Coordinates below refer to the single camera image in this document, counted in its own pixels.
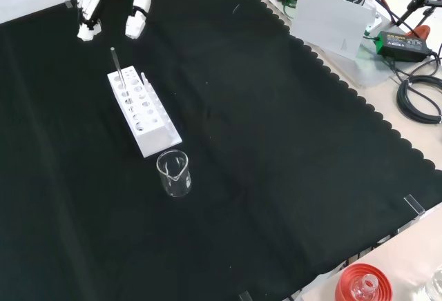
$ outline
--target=red lid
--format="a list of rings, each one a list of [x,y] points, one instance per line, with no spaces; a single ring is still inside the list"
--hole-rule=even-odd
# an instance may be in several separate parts
[[[346,268],[341,275],[335,290],[336,301],[354,301],[351,285],[355,279],[364,275],[375,275],[379,281],[379,295],[377,301],[392,301],[393,290],[390,281],[379,269],[368,264],[353,264]]]

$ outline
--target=power adapter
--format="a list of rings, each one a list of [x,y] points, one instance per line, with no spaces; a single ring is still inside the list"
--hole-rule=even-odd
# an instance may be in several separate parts
[[[374,44],[378,55],[391,57],[395,61],[420,62],[432,52],[422,39],[390,32],[380,32]]]

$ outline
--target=test tube rack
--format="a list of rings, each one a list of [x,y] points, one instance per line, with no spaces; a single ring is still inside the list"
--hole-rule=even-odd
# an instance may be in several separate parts
[[[182,142],[152,85],[133,66],[108,74],[110,86],[127,124],[141,150],[148,157]]]

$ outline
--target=white table surface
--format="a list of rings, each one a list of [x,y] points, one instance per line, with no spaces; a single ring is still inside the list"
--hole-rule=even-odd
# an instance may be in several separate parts
[[[442,264],[442,208],[356,261],[380,269],[390,280],[393,300],[417,301],[422,287]],[[303,301],[334,301],[342,271],[302,296]]]
[[[273,12],[278,15],[288,26],[290,26],[290,21],[286,16],[284,16],[277,8],[275,8],[267,0],[262,0],[269,6]],[[397,6],[398,0],[387,0],[389,4],[392,3]],[[401,0],[403,7],[405,8],[409,0]],[[394,9],[396,13],[401,14],[403,10],[399,9],[398,6]],[[415,17],[421,15],[421,11],[417,12]],[[442,10],[437,10],[433,17],[437,20],[440,17]],[[442,40],[442,27],[436,27],[433,25],[432,34],[430,34],[429,40],[432,39],[431,47],[439,46],[439,40]],[[406,117],[404,117],[401,112],[396,107],[396,92],[398,90],[398,84],[395,76],[391,76],[388,80],[384,81],[381,85],[373,88],[357,88],[353,84],[357,81],[355,79],[348,79],[343,73],[339,72],[325,57],[325,54],[321,50],[315,50],[319,54],[325,65],[331,68],[331,71],[338,74],[340,78],[349,84],[350,88],[355,89],[359,96],[364,97],[367,103],[373,105],[376,111],[382,113],[384,119],[392,124],[392,128],[399,131],[401,136],[411,142],[413,148],[419,149],[424,158],[433,161],[437,169],[442,170],[442,126],[440,125],[422,125],[413,122]],[[438,72],[437,76],[442,78],[442,71]],[[442,106],[442,95],[435,89],[423,88],[419,89],[423,94],[431,97],[439,106]],[[411,93],[410,98],[416,107],[421,108],[423,112],[436,114],[434,109],[420,97]]]

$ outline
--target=table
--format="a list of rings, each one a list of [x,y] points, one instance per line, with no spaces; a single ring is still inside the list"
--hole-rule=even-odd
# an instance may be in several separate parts
[[[442,208],[356,261],[380,269],[392,283],[393,300],[413,301],[442,264]],[[303,301],[334,301],[342,271],[302,296]]]
[[[267,6],[282,19],[286,25],[290,26],[291,22],[284,16],[276,7],[274,7],[267,0],[262,0],[267,3]],[[434,163],[436,169],[442,169],[442,142],[441,130],[439,126],[422,125],[404,117],[396,107],[396,92],[398,89],[397,79],[392,75],[387,81],[384,81],[379,86],[373,88],[358,88],[354,84],[357,83],[355,79],[346,77],[340,72],[335,65],[328,60],[326,54],[321,50],[313,47],[313,50],[318,53],[325,65],[331,68],[331,71],[339,75],[339,77],[346,81],[350,88],[357,91],[358,95],[364,97],[368,104],[375,107],[376,111],[383,115],[383,118],[392,124],[392,128],[399,131],[401,136],[411,142],[413,148],[419,149],[424,158],[429,159]],[[432,68],[426,68],[423,73],[430,71]],[[437,74],[437,77],[442,77],[442,70]],[[442,106],[442,98],[439,92],[432,88],[421,89],[423,94],[432,98],[439,106]],[[432,107],[423,99],[410,94],[412,101],[418,108],[422,108],[427,113],[434,113]]]
[[[138,41],[122,32],[131,2],[90,45],[64,6],[0,28],[6,300],[279,301],[410,221],[410,192],[441,201],[433,166],[256,0],[155,0]],[[127,130],[111,46],[183,138],[193,190],[180,202]]]

